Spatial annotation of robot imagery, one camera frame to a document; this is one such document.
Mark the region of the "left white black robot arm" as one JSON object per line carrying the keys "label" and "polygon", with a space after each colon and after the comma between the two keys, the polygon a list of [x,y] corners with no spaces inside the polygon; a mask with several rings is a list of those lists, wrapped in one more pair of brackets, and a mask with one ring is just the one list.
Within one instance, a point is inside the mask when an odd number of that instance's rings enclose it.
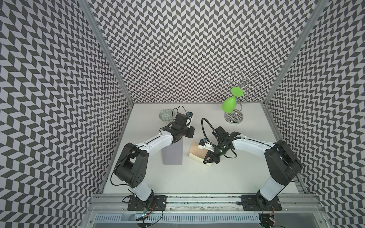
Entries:
{"label": "left white black robot arm", "polygon": [[130,192],[143,202],[149,202],[153,190],[145,183],[148,159],[163,148],[179,142],[183,137],[192,138],[195,128],[191,126],[194,114],[177,114],[175,119],[162,127],[160,133],[146,142],[127,143],[112,171],[112,176],[124,181]]}

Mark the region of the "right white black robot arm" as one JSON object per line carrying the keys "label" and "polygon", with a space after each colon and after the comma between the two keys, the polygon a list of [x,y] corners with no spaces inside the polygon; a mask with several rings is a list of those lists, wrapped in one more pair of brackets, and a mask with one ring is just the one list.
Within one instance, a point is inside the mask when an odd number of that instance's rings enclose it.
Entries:
{"label": "right white black robot arm", "polygon": [[303,166],[291,147],[283,140],[277,142],[264,142],[246,137],[238,132],[228,133],[222,127],[213,131],[217,145],[202,138],[198,147],[207,149],[203,163],[218,164],[221,156],[228,150],[242,150],[264,158],[269,170],[269,178],[258,190],[255,203],[263,209],[274,202],[274,199],[289,183],[299,174]]}

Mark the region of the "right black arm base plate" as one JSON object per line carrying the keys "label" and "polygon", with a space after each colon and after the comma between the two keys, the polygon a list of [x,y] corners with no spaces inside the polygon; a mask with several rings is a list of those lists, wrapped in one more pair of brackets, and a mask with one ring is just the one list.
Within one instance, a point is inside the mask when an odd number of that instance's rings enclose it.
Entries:
{"label": "right black arm base plate", "polygon": [[242,206],[244,211],[282,211],[278,196],[273,200],[268,201],[261,196],[241,195],[238,205]]}

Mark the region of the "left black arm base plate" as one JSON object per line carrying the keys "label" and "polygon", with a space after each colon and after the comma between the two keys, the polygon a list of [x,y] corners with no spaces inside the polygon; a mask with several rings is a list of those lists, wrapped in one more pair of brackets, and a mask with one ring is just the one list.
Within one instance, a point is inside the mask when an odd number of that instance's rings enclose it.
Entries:
{"label": "left black arm base plate", "polygon": [[128,202],[128,211],[165,211],[167,203],[166,195],[151,195],[146,201],[136,196],[131,196]]}

